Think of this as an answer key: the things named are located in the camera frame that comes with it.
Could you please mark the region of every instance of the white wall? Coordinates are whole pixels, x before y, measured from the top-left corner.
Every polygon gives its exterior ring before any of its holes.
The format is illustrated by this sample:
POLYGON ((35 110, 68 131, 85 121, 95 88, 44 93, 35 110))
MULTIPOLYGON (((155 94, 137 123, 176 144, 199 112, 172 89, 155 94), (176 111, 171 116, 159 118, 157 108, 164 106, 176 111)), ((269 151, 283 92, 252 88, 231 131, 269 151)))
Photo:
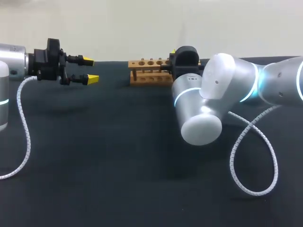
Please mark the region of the white wall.
POLYGON ((0 0, 0 43, 45 49, 58 38, 96 61, 167 57, 180 45, 201 58, 302 55, 299 0, 0 0))

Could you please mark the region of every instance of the wooden test tube rack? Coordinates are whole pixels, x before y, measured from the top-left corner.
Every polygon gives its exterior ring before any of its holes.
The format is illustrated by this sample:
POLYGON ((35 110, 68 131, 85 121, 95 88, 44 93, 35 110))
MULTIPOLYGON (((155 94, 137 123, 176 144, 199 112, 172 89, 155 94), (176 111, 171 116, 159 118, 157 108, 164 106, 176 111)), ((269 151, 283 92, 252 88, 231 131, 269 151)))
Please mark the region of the wooden test tube rack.
POLYGON ((161 58, 154 60, 129 61, 131 70, 131 86, 171 86, 173 79, 169 72, 162 71, 161 65, 169 64, 169 60, 161 58))

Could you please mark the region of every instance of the robotic arm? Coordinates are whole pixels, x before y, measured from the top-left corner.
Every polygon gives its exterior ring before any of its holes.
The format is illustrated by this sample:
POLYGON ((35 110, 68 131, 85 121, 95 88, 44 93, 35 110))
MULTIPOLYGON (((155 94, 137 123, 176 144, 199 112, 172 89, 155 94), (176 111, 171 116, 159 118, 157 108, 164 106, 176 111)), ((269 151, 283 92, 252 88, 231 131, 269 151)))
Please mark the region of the robotic arm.
POLYGON ((67 56, 60 48, 58 39, 48 39, 45 50, 34 49, 27 53, 25 47, 0 44, 0 131, 8 123, 9 111, 9 79, 24 80, 25 76, 36 76, 37 80, 57 80, 60 84, 69 85, 71 82, 89 85, 98 82, 96 75, 68 75, 66 64, 76 63, 80 66, 93 66, 92 59, 78 56, 67 56))
POLYGON ((221 134, 222 118, 238 102, 254 105, 303 105, 303 57, 266 66, 220 53, 206 64, 202 77, 179 76, 172 91, 183 139, 205 145, 221 134))

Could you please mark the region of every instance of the white coiled cable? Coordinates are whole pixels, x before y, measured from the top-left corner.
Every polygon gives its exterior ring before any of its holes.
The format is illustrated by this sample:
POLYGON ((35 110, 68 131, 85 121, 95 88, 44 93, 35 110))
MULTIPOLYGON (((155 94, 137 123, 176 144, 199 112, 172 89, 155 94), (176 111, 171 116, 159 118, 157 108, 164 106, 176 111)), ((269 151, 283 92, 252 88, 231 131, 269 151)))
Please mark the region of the white coiled cable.
POLYGON ((237 184, 237 186, 243 190, 244 192, 246 192, 247 194, 249 195, 253 195, 253 196, 262 196, 262 195, 266 195, 268 193, 270 193, 276 183, 277 183, 277 180, 278 180, 278 163, 277 163, 277 160, 276 160, 276 155, 275 155, 275 151, 273 149, 273 147, 271 146, 269 140, 267 139, 267 137, 263 134, 263 132, 261 132, 256 126, 255 124, 262 118, 264 117, 265 115, 267 115, 268 113, 270 113, 271 111, 277 109, 279 106, 273 106, 271 108, 268 108, 267 110, 263 111, 261 114, 259 114, 252 122, 249 122, 248 120, 246 120, 245 118, 243 117, 240 117, 239 115, 233 113, 233 112, 228 112, 230 115, 236 117, 237 119, 245 122, 247 125, 247 127, 243 130, 243 132, 240 134, 240 136, 238 137, 237 141, 235 142, 235 144, 233 145, 233 148, 232 148, 232 153, 231 153, 231 157, 230 157, 230 161, 229 161, 229 167, 230 167, 230 170, 231 170, 231 174, 232 174, 232 178, 233 180, 235 181, 235 183, 237 184), (239 144, 241 143, 243 137, 247 134, 247 132, 253 128, 262 138, 263 140, 266 142, 269 150, 270 150, 270 153, 271 153, 271 157, 273 159, 273 163, 274 163, 274 179, 271 183, 271 185, 265 189, 264 191, 261 191, 261 192, 253 192, 249 189, 247 189, 246 187, 244 187, 243 184, 241 184, 241 182, 239 181, 237 175, 236 175, 236 172, 235 172, 235 169, 234 169, 234 158, 235 158, 235 154, 236 154, 236 151, 237 151, 237 148, 239 146, 239 144))
POLYGON ((26 78, 25 80, 23 80, 22 83, 20 84, 19 88, 18 88, 18 91, 17 91, 17 105, 18 105, 18 110, 19 110, 19 113, 20 113, 21 121, 22 121, 22 124, 23 124, 23 128, 25 130, 25 136, 26 136, 26 139, 27 139, 27 152, 25 154, 25 157, 24 157, 23 162, 21 163, 21 165, 16 170, 14 170, 13 172, 11 172, 9 174, 6 174, 6 175, 3 175, 3 176, 0 176, 0 180, 7 179, 7 178, 15 175, 16 173, 18 173, 25 166, 25 164, 27 163, 27 161, 29 159, 30 148, 31 148, 30 136, 29 136, 29 131, 28 131, 28 127, 27 127, 27 122, 25 120, 23 110, 22 110, 21 91, 22 91, 23 86, 27 82, 32 81, 32 80, 37 80, 37 77, 29 77, 29 78, 26 78))

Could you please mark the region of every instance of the table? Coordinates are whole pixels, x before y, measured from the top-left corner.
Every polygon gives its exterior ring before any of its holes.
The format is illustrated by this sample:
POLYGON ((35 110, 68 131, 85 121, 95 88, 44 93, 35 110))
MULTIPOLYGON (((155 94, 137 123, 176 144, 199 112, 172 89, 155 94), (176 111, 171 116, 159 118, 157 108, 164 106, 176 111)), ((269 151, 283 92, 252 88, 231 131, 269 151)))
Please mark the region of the table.
MULTIPOLYGON (((227 116, 219 139, 194 147, 180 136, 170 88, 129 87, 127 62, 69 65, 68 72, 99 74, 100 82, 65 87, 34 81, 24 87, 32 153, 19 174, 0 182, 2 226, 302 225, 303 109, 283 107, 258 123, 276 150, 279 180, 270 195, 252 198, 238 190, 229 172, 241 122, 227 116)), ((0 174, 15 169, 26 151, 18 86, 10 83, 0 174)), ((262 109, 239 104, 233 111, 251 120, 262 109)), ((257 134, 243 140, 235 168, 251 190, 271 183, 272 160, 257 134)))

